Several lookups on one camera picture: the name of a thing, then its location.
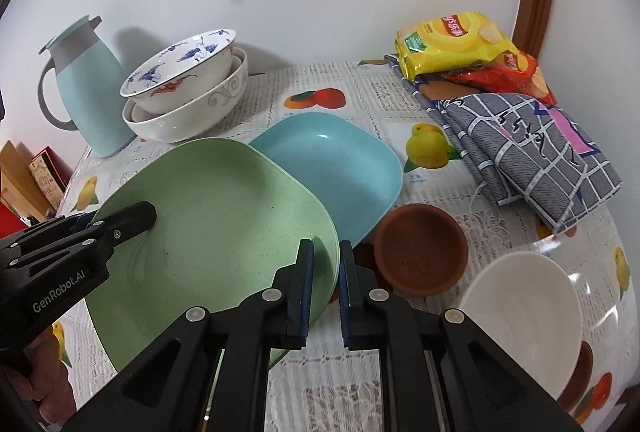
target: blue plate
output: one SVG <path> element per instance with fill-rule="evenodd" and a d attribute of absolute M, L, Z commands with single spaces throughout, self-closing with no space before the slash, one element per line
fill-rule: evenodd
<path fill-rule="evenodd" d="M 385 216 L 402 188 L 396 153 L 327 113 L 284 119 L 249 145 L 311 190 L 332 217 L 338 237 L 353 246 Z"/>

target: red chip bag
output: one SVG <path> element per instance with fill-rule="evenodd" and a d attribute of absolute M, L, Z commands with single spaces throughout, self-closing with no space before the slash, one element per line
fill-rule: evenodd
<path fill-rule="evenodd" d="M 485 66 L 454 69 L 442 73 L 442 77 L 492 93 L 523 93 L 547 105 L 558 102 L 546 85 L 536 59 L 524 51 L 506 51 Z"/>

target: snack bag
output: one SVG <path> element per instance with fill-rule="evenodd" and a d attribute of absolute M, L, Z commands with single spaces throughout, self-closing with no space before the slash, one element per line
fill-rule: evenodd
<path fill-rule="evenodd" d="M 538 62 L 524 51 L 506 51 L 484 66 L 452 69 L 442 77 L 492 93 L 523 93 L 547 105 L 558 103 L 546 85 Z"/>
<path fill-rule="evenodd" d="M 396 35 L 402 73 L 414 80 L 421 73 L 485 64 L 518 48 L 484 15 L 464 12 L 403 28 Z"/>

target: pitcher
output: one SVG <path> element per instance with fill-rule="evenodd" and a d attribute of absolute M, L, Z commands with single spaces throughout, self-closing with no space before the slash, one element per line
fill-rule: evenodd
<path fill-rule="evenodd" d="M 126 99 L 120 96 L 125 74 L 113 53 L 94 29 L 102 19 L 79 19 L 47 42 L 39 53 L 51 52 L 38 83 L 38 103 L 44 117 L 58 129 L 80 131 L 100 157 L 123 149 L 135 135 L 122 119 Z M 58 120 L 44 100 L 42 81 L 50 69 L 56 70 L 60 97 L 69 122 Z"/>

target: yellow chip bag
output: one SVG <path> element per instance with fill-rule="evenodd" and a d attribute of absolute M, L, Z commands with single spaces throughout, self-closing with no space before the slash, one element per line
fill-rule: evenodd
<path fill-rule="evenodd" d="M 402 73 L 414 80 L 421 73 L 485 64 L 500 53 L 518 48 L 488 18 L 476 12 L 403 28 L 396 35 Z"/>

